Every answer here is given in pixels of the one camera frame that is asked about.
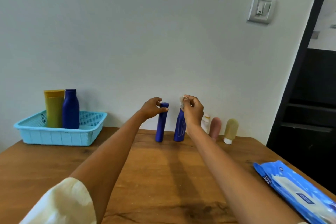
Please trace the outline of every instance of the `light switch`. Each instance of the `light switch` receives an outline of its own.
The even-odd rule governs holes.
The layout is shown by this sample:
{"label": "light switch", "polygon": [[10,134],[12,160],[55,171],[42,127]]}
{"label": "light switch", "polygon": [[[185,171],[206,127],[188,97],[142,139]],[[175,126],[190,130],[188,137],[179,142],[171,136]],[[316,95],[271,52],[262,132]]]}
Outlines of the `light switch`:
{"label": "light switch", "polygon": [[277,0],[252,0],[248,21],[269,24],[274,15]]}

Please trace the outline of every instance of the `yellow-green bottle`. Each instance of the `yellow-green bottle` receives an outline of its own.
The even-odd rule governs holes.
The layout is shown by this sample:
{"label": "yellow-green bottle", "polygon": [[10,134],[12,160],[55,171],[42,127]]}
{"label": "yellow-green bottle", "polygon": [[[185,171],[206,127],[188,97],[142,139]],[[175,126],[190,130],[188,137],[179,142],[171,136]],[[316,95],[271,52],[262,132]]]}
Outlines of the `yellow-green bottle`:
{"label": "yellow-green bottle", "polygon": [[47,110],[48,128],[62,128],[62,107],[64,102],[64,90],[45,90],[45,106]]}
{"label": "yellow-green bottle", "polygon": [[235,139],[238,131],[239,123],[236,119],[229,119],[226,124],[224,132],[224,142],[232,144],[232,140]]}

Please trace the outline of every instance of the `wooden tabletop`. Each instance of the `wooden tabletop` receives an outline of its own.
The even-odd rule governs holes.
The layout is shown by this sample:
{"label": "wooden tabletop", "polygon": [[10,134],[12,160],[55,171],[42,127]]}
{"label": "wooden tabletop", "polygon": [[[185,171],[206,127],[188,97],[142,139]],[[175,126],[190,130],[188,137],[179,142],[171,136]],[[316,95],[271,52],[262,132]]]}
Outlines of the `wooden tabletop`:
{"label": "wooden tabletop", "polygon": [[[22,141],[0,154],[0,223],[18,223],[52,186],[66,178],[117,128],[104,127],[89,147],[27,145]],[[155,131],[139,130],[119,176],[103,223],[237,223],[219,187],[193,142],[173,141],[165,132],[162,143]],[[252,164],[282,160],[250,137],[232,145],[218,144],[264,186]],[[331,192],[308,178],[326,195]]]}

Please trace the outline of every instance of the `basket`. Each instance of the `basket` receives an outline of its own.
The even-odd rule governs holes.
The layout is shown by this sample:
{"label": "basket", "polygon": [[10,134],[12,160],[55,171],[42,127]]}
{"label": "basket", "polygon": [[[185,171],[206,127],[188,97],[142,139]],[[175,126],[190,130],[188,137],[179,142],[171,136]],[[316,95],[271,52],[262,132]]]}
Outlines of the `basket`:
{"label": "basket", "polygon": [[27,144],[89,146],[103,128],[105,112],[79,112],[79,129],[46,128],[46,110],[14,124]]}

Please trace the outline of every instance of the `forearm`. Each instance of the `forearm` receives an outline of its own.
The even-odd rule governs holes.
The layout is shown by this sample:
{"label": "forearm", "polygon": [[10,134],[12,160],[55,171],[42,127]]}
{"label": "forearm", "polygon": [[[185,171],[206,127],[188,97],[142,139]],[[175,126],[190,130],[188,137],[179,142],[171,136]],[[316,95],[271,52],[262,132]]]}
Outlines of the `forearm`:
{"label": "forearm", "polygon": [[200,155],[241,224],[297,224],[301,218],[238,165],[199,126],[188,128]]}
{"label": "forearm", "polygon": [[89,191],[98,224],[103,220],[112,189],[144,121],[143,115],[137,112],[70,175]]}

